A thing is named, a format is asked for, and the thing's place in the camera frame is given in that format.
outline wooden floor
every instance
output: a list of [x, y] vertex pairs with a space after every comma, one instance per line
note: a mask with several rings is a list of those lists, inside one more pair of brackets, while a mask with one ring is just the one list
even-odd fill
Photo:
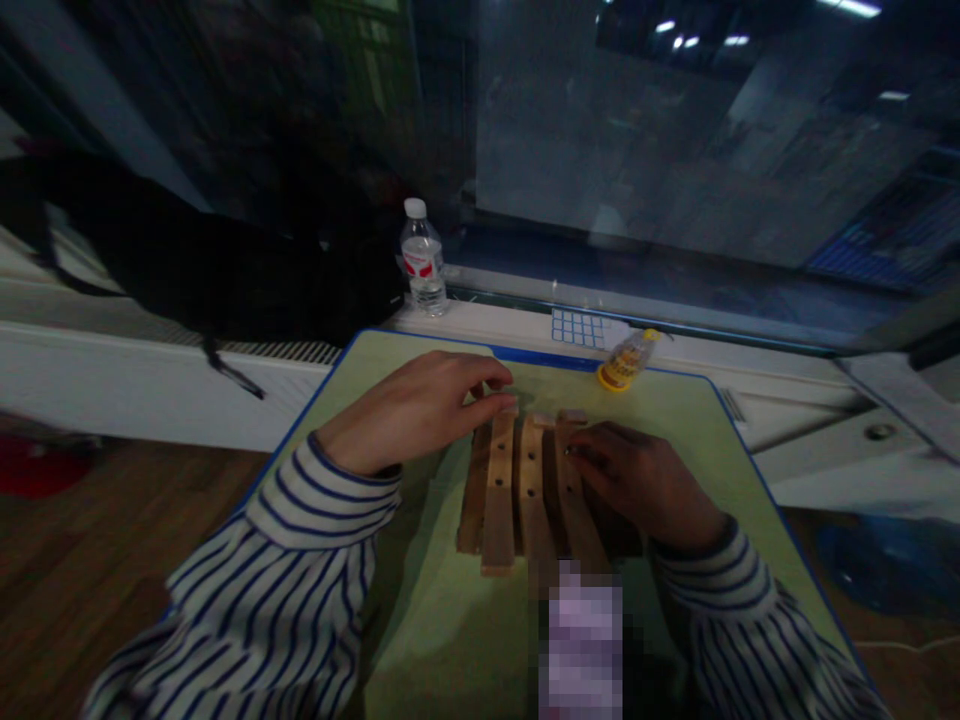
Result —
[[[110, 655], [163, 613], [163, 578], [223, 522], [266, 460], [116, 441], [89, 476], [55, 497], [0, 497], [0, 714], [76, 716]], [[791, 511], [789, 518], [812, 547], [824, 515]], [[916, 646], [960, 632], [877, 615], [824, 584], [854, 641]], [[960, 644], [922, 656], [861, 654], [895, 717], [960, 720]]]

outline hand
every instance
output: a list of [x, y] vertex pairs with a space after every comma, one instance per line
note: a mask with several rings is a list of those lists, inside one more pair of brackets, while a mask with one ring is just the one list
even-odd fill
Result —
[[[516, 403], [501, 390], [513, 375], [498, 360], [434, 350], [414, 358], [316, 431], [327, 457], [356, 475], [449, 445]], [[464, 405], [467, 393], [475, 402]]]
[[570, 437], [569, 461], [617, 512], [677, 550], [709, 549], [726, 515], [663, 438], [603, 422]]

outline yellow cap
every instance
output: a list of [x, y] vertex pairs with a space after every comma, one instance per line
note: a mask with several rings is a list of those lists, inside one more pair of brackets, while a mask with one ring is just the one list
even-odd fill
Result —
[[616, 385], [611, 384], [610, 381], [607, 380], [607, 376], [603, 374], [603, 365], [597, 368], [597, 380], [599, 380], [600, 384], [611, 392], [624, 392], [628, 387], [630, 387], [630, 383], [627, 383], [623, 387], [617, 387]]

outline window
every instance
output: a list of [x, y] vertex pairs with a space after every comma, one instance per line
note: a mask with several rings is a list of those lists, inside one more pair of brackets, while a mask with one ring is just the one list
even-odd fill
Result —
[[457, 297], [841, 354], [958, 319], [960, 2], [28, 5], [213, 209], [422, 196]]

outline striped sleeve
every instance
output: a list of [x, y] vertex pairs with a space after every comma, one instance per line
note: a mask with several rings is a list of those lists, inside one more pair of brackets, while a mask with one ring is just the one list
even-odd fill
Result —
[[83, 716], [333, 717], [400, 473], [351, 475], [311, 435], [167, 580], [168, 617], [117, 653]]
[[722, 718], [889, 718], [849, 660], [821, 638], [797, 600], [731, 518], [714, 552], [656, 547], [664, 580], [691, 613], [700, 689]]

